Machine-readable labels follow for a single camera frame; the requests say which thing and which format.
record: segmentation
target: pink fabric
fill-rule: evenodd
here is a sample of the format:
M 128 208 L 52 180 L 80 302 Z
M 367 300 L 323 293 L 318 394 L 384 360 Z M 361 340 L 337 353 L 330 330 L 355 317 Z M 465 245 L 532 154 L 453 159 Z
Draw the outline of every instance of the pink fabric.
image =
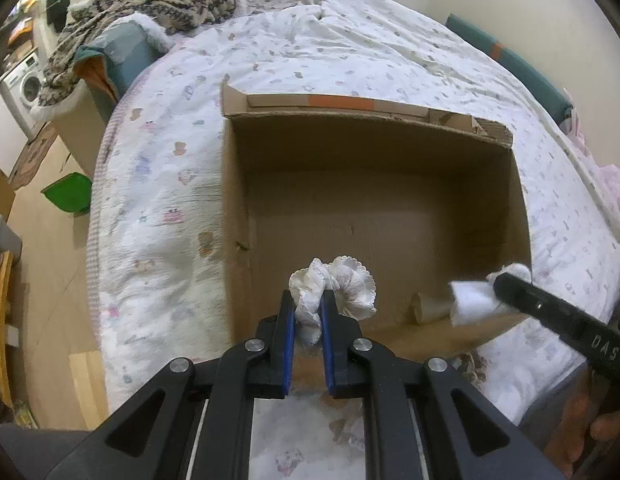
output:
M 570 102 L 572 102 L 570 94 L 567 95 Z M 581 157 L 582 162 L 586 165 L 590 174 L 592 176 L 598 176 L 599 181 L 608 188 L 620 212 L 620 169 L 613 164 L 603 167 L 597 165 L 590 149 L 586 145 L 586 139 L 581 131 L 581 123 L 574 103 L 572 103 L 572 106 L 571 117 L 561 123 L 560 128 L 574 146 L 583 154 L 583 157 Z

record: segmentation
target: patterned bedsheet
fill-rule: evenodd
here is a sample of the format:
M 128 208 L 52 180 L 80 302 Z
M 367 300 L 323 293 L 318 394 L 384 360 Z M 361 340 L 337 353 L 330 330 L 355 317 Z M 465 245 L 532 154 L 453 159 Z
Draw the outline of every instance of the patterned bedsheet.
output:
M 177 355 L 231 343 L 220 237 L 219 84 L 360 95 L 506 124 L 514 134 L 537 284 L 607 319 L 620 286 L 620 213 L 526 88 L 437 22 L 391 0 L 301 0 L 178 44 L 120 102 L 97 164 L 88 287 L 110 408 Z M 533 320 L 480 348 L 484 394 L 518 422 L 580 358 Z M 257 402 L 252 478 L 363 478 L 344 410 L 319 396 Z

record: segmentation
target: brown rug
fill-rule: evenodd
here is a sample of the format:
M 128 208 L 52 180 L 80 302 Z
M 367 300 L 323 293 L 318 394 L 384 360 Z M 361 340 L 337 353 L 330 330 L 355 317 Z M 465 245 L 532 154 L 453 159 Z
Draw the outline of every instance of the brown rug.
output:
M 27 186 L 39 171 L 43 159 L 56 139 L 56 129 L 51 124 L 46 124 L 39 135 L 19 155 L 15 170 L 10 179 L 12 189 L 17 191 L 20 187 Z

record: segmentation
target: washing machine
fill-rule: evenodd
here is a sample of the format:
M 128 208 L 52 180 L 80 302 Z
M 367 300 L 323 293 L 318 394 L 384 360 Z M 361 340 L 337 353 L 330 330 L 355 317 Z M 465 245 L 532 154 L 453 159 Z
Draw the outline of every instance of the washing machine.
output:
M 37 137 L 45 124 L 30 114 L 30 109 L 37 104 L 42 83 L 43 66 L 34 51 L 14 67 L 0 85 L 5 104 L 30 140 Z

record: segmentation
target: open cardboard box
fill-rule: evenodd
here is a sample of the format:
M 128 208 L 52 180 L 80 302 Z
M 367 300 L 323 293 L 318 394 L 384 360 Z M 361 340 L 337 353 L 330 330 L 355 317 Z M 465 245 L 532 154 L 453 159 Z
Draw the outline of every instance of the open cardboard box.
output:
M 290 274 L 348 255 L 376 282 L 363 332 L 398 355 L 449 357 L 518 315 L 415 324 L 415 294 L 530 266 L 512 134 L 502 124 L 415 105 L 224 85 L 224 257 L 234 336 L 276 314 Z

